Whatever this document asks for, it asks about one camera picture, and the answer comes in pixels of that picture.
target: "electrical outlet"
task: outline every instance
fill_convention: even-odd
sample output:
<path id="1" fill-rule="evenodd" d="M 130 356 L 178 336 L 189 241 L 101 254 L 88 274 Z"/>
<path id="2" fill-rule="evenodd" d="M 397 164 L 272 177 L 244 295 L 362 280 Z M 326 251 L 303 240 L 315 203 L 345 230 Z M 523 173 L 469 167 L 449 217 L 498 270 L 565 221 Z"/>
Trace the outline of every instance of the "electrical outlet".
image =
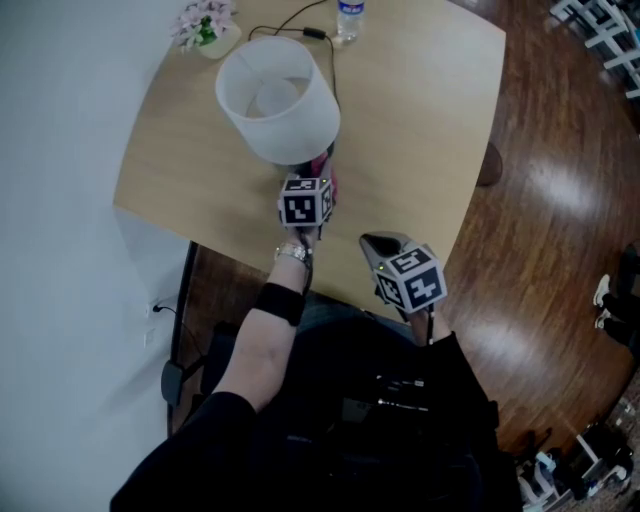
<path id="1" fill-rule="evenodd" d="M 144 348 L 147 348 L 149 345 L 153 343 L 155 339 L 155 335 L 156 335 L 155 327 L 147 331 L 147 334 L 144 335 Z"/>
<path id="2" fill-rule="evenodd" d="M 153 311 L 153 306 L 155 306 L 158 302 L 160 302 L 157 298 L 153 299 L 151 302 L 148 302 L 144 308 L 144 317 L 149 318 L 151 316 L 151 312 Z"/>

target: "white pot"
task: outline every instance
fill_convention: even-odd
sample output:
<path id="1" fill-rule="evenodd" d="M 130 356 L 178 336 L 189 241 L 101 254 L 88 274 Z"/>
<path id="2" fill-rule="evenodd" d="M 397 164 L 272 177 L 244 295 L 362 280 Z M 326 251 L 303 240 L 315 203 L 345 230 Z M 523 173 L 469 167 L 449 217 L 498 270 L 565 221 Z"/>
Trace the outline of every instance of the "white pot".
<path id="1" fill-rule="evenodd" d="M 242 37 L 242 30 L 235 23 L 222 33 L 222 35 L 212 43 L 198 46 L 198 50 L 208 59 L 221 59 L 231 51 L 231 48 Z"/>

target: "hand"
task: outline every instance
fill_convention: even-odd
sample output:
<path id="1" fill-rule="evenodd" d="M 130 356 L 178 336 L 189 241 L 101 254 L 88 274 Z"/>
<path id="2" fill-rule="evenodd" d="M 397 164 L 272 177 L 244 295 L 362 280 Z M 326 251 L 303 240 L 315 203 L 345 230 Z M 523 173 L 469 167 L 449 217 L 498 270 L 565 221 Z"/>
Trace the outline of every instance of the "hand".
<path id="1" fill-rule="evenodd" d="M 421 309 L 415 313 L 410 313 L 407 317 L 411 324 L 415 344 L 419 347 L 426 346 L 429 313 L 426 309 Z M 435 343 L 448 336 L 451 336 L 451 329 L 449 329 L 440 311 L 436 310 L 433 316 L 433 342 Z"/>
<path id="2" fill-rule="evenodd" d="M 318 228 L 287 228 L 287 243 L 293 245 L 300 245 L 302 241 L 300 237 L 303 236 L 310 249 L 315 249 L 318 242 L 318 236 L 320 231 Z"/>

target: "black wristband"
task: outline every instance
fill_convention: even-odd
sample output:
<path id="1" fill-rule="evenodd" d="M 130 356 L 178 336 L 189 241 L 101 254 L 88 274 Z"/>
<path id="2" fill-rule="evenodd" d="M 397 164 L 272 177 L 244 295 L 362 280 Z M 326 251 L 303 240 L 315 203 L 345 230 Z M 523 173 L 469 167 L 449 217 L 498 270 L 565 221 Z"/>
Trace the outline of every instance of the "black wristband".
<path id="1" fill-rule="evenodd" d="M 262 287 L 253 308 L 283 318 L 292 327 L 297 327 L 304 310 L 304 297 L 284 286 L 267 283 Z"/>

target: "shoe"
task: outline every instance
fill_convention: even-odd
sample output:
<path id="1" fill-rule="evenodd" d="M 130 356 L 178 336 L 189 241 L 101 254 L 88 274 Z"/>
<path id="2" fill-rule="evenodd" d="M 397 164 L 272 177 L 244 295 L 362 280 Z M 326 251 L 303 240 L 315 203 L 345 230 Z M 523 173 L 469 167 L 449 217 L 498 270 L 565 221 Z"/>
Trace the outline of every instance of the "shoe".
<path id="1" fill-rule="evenodd" d="M 604 329 L 604 321 L 611 318 L 611 313 L 606 309 L 600 313 L 600 316 L 596 318 L 596 329 Z"/>
<path id="2" fill-rule="evenodd" d="M 609 274 L 605 274 L 602 276 L 602 279 L 600 279 L 600 282 L 598 283 L 598 289 L 596 290 L 596 294 L 593 296 L 593 305 L 594 306 L 598 306 L 598 307 L 604 307 L 604 304 L 602 302 L 602 297 L 604 297 L 607 293 L 609 293 L 609 281 L 610 281 L 610 277 Z"/>

